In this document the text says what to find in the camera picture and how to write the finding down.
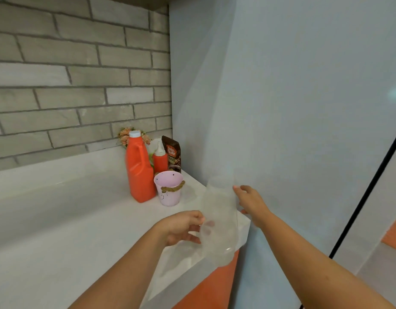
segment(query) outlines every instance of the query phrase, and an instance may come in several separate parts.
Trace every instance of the orange plastic jug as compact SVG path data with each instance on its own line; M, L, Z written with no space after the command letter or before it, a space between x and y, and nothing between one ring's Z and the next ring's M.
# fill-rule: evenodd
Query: orange plastic jug
M135 200L143 203L155 197L154 170L139 130L129 132L125 163L129 188Z

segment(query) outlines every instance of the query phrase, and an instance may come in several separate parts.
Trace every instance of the brown snack package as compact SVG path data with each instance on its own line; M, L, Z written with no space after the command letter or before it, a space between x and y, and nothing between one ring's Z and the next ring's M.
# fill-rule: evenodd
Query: brown snack package
M166 136L162 136L162 144L168 154L168 169L181 172L181 147L180 144Z

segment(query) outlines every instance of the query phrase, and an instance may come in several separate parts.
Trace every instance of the hand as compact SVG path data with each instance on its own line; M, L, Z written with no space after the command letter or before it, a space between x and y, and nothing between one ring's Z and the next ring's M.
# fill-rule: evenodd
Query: hand
M164 233L166 246L175 245L179 241L201 244L200 239L188 231L199 232L204 221L200 211L182 211L158 221L156 226Z
M242 185L240 187L235 185L233 186L233 190L240 200L240 205L245 209L244 213L249 213L252 222L260 228L262 226L262 218L270 213L261 195L259 195L256 189L248 185Z

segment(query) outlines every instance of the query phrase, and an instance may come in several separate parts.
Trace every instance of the light blue wall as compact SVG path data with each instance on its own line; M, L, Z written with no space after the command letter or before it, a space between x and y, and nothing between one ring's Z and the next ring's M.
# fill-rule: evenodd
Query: light blue wall
M183 168L244 168L329 254L396 136L396 0L177 0L170 44ZM259 230L244 250L232 307L297 308Z

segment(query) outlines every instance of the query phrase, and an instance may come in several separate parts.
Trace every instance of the white bottle cap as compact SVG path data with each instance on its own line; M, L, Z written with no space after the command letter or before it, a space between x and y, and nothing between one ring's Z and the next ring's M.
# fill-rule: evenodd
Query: white bottle cap
M158 148L156 149L154 155L155 156L164 156L165 154L166 154L165 150L162 148L162 140L159 140L158 141Z
M140 136L141 136L141 131L139 130L133 130L129 132L130 138L139 138Z

